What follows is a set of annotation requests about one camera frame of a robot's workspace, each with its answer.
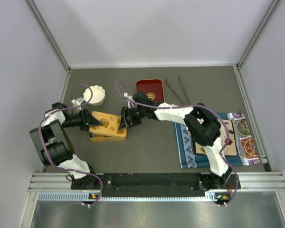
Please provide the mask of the silver tin lid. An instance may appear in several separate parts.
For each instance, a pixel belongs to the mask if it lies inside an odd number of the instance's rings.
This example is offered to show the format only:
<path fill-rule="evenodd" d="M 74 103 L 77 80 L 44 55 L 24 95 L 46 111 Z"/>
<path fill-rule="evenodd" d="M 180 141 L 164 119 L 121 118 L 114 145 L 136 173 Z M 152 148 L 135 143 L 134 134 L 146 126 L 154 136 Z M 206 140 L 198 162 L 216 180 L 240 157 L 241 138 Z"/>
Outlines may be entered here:
<path fill-rule="evenodd" d="M 120 116 L 93 111 L 92 116 L 99 120 L 103 127 L 116 127 L 118 129 L 121 120 Z"/>

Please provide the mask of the white scalloped dish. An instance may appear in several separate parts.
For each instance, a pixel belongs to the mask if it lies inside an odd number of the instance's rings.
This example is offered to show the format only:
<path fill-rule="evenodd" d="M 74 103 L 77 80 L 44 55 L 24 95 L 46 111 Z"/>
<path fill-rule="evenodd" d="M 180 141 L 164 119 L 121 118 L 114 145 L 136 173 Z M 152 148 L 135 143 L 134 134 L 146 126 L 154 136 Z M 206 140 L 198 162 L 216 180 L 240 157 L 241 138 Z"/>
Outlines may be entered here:
<path fill-rule="evenodd" d="M 101 105 L 106 98 L 105 89 L 102 86 L 93 85 L 90 88 L 87 88 L 83 93 L 83 99 L 90 106 L 99 106 Z"/>

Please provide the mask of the metal tongs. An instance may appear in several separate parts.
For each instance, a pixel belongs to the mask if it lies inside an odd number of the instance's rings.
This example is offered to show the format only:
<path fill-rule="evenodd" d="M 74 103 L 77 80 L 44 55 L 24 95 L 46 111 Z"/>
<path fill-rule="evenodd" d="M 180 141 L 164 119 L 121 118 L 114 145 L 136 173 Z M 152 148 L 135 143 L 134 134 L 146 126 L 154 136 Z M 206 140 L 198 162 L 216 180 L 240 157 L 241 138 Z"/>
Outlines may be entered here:
<path fill-rule="evenodd" d="M 175 97 L 181 102 L 182 105 L 189 105 L 190 99 L 184 86 L 184 82 L 180 75 L 177 75 L 177 79 L 181 90 L 175 89 L 175 86 L 166 78 L 164 79 L 164 83 L 167 88 L 175 95 Z"/>

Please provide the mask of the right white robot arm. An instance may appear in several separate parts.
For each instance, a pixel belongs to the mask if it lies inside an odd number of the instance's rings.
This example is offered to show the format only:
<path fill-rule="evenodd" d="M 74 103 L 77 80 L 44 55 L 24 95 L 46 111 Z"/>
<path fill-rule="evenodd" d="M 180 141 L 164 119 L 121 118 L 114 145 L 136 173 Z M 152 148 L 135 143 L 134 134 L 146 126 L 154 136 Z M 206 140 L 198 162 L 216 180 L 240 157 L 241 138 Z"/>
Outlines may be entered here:
<path fill-rule="evenodd" d="M 229 143 L 229 131 L 216 113 L 201 103 L 185 106 L 155 103 L 144 92 L 132 96 L 125 92 L 122 97 L 128 106 L 121 108 L 119 130 L 140 125 L 143 118 L 185 125 L 194 142 L 205 150 L 213 184 L 223 188 L 229 183 L 232 168 L 224 155 Z"/>

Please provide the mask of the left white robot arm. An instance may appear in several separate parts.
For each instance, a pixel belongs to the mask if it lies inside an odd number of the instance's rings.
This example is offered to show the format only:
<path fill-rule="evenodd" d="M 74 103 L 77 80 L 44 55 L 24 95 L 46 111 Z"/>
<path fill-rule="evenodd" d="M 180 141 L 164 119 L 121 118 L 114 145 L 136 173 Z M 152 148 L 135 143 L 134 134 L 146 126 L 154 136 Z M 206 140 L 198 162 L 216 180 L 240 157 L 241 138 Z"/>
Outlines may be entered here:
<path fill-rule="evenodd" d="M 69 174 L 66 179 L 74 190 L 89 190 L 100 187 L 98 176 L 91 165 L 75 155 L 74 147 L 65 128 L 79 127 L 82 131 L 103 124 L 86 108 L 78 108 L 75 114 L 68 113 L 68 107 L 60 102 L 52 104 L 52 109 L 45 112 L 39 127 L 29 134 L 38 156 L 45 166 L 57 166 Z"/>

